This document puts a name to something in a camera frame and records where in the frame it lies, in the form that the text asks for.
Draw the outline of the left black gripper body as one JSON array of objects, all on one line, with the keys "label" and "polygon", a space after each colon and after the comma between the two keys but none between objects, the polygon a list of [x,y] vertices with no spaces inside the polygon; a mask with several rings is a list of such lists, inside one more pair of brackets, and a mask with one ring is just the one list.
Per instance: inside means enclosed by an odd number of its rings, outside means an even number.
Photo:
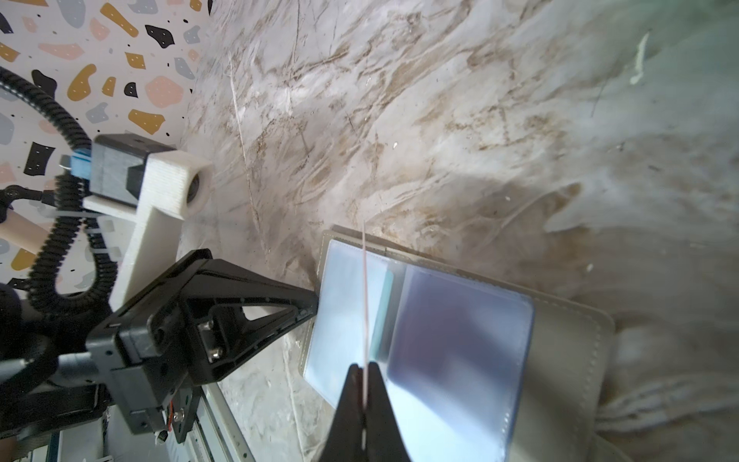
[{"label": "left black gripper body", "polygon": [[1,287],[1,435],[32,438],[91,422],[111,405],[135,434],[170,431],[174,412],[201,389],[188,385],[184,362],[160,357],[133,364],[121,342],[62,354],[22,322],[25,304]]}]

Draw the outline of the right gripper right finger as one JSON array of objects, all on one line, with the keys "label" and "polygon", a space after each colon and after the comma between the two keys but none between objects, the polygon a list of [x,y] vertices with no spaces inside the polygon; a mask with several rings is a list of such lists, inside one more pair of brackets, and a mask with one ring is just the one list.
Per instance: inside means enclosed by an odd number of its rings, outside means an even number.
[{"label": "right gripper right finger", "polygon": [[365,376],[368,383],[365,405],[367,460],[409,462],[379,365],[369,363]]}]

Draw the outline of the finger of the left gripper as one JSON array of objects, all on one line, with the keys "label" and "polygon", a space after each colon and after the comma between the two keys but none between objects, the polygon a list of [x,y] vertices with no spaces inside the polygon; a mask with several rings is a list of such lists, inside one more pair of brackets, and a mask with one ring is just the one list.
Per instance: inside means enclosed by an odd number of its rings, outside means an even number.
[{"label": "finger of the left gripper", "polygon": [[315,292],[198,249],[125,304],[117,337],[131,363],[173,353],[193,383],[207,384],[228,377],[318,309]]}]

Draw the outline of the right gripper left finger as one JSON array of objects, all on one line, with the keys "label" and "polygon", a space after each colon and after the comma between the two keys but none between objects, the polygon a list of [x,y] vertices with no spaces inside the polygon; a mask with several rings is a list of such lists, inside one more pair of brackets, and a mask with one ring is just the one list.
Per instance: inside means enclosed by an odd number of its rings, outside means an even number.
[{"label": "right gripper left finger", "polygon": [[348,369],[344,388],[336,408],[320,462],[364,461],[365,411],[363,406],[363,370],[356,364]]}]

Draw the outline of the blue credit card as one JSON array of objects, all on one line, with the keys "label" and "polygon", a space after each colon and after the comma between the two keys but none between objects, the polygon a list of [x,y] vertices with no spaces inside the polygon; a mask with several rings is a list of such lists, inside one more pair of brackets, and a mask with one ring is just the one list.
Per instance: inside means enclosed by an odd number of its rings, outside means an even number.
[{"label": "blue credit card", "polygon": [[386,377],[412,460],[506,460],[533,318],[529,296],[407,269]]}]

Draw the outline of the grey card holder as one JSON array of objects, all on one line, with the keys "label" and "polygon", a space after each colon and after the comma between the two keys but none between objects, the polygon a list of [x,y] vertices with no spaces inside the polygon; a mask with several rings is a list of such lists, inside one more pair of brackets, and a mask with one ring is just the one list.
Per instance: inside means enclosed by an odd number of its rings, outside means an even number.
[{"label": "grey card holder", "polygon": [[301,360],[336,411],[348,370],[375,363],[414,461],[621,461],[595,429],[610,315],[328,230]]}]

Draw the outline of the white red-dot credit card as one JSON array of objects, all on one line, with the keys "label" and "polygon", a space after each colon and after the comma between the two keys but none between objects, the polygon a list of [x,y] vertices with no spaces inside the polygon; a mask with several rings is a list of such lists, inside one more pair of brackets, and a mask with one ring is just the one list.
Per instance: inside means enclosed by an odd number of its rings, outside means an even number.
[{"label": "white red-dot credit card", "polygon": [[362,371],[362,411],[363,411],[363,427],[362,427],[362,440],[361,449],[363,452],[367,450],[367,429],[366,429],[366,411],[369,401],[369,363],[370,363],[370,316],[369,316],[369,281],[368,281],[368,259],[367,259],[367,234],[366,234],[366,223],[361,223],[361,257],[362,257],[362,288],[363,288],[363,336],[364,336],[364,348],[363,358],[364,365]]}]

